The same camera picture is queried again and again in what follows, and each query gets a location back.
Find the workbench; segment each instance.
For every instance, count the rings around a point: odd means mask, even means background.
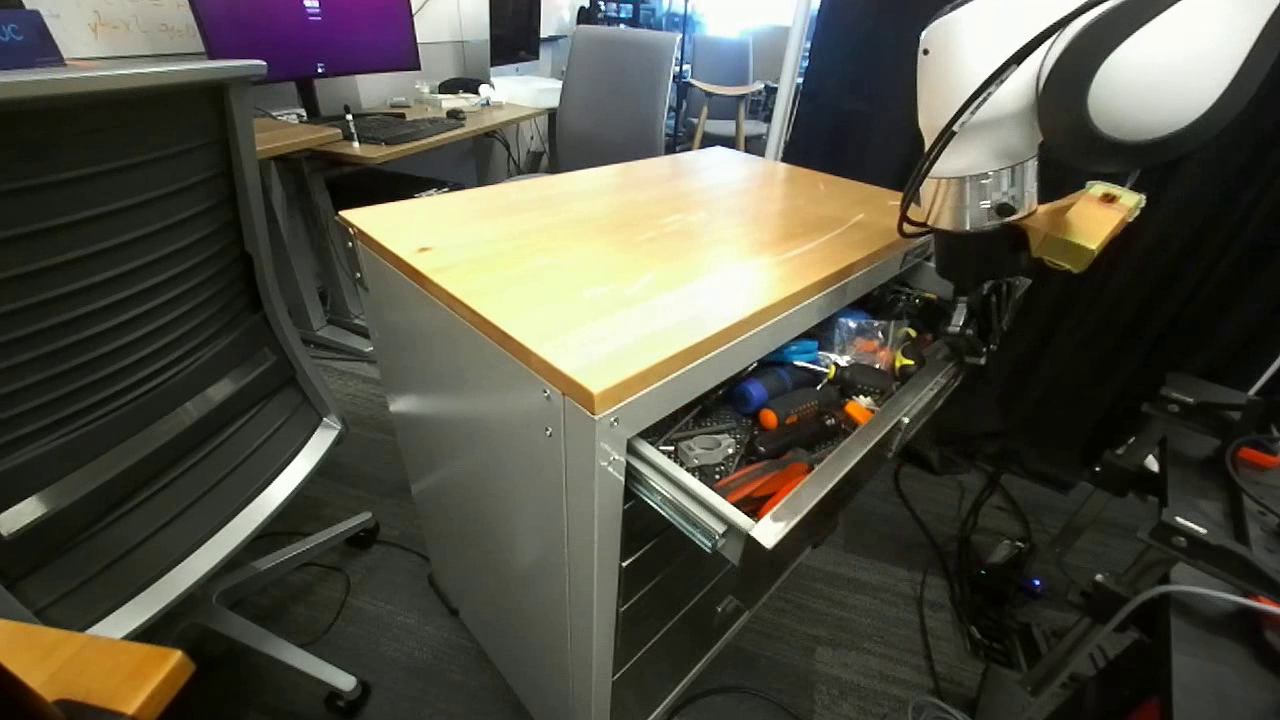
[[[915,267],[897,193],[706,147],[342,219],[442,591],[533,717],[660,713],[958,376],[920,372],[766,519],[650,487],[707,527],[639,580],[636,437]]]

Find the purple screen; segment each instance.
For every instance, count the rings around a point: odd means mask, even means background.
[[[408,0],[193,0],[213,58],[257,57],[268,81],[420,67]]]

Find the office chair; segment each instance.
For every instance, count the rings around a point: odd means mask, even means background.
[[[767,140],[774,95],[782,82],[782,64],[789,48],[789,29],[757,29],[749,36],[692,36],[692,144],[734,140],[741,152]]]
[[[650,29],[571,29],[552,130],[558,171],[663,152],[677,38]]]
[[[342,419],[283,332],[245,82],[259,64],[0,75],[0,613],[140,636],[193,618],[367,683],[223,606],[367,510],[217,576]]]

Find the chair base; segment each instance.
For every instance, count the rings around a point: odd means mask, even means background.
[[[259,654],[274,654],[311,678],[320,678],[328,686],[324,703],[353,717],[361,713],[361,703],[367,698],[367,683],[328,661],[320,661],[318,652],[309,647],[296,647],[288,645],[283,636],[252,624],[249,614],[231,613],[230,599],[257,587],[257,583],[268,583],[277,576],[288,576],[291,568],[318,560],[320,552],[335,547],[335,543],[373,543],[378,534],[378,517],[373,510],[361,510],[353,519],[342,519],[324,533],[311,533],[305,538],[291,538],[238,570],[230,570],[223,580],[213,583],[207,591],[207,602],[193,614],[197,624],[259,652]]]

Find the chair armrest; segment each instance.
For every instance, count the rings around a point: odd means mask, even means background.
[[[707,95],[728,95],[728,98],[744,98],[744,95],[761,95],[766,82],[707,82],[707,81],[695,81],[689,75],[692,88],[707,92]]]

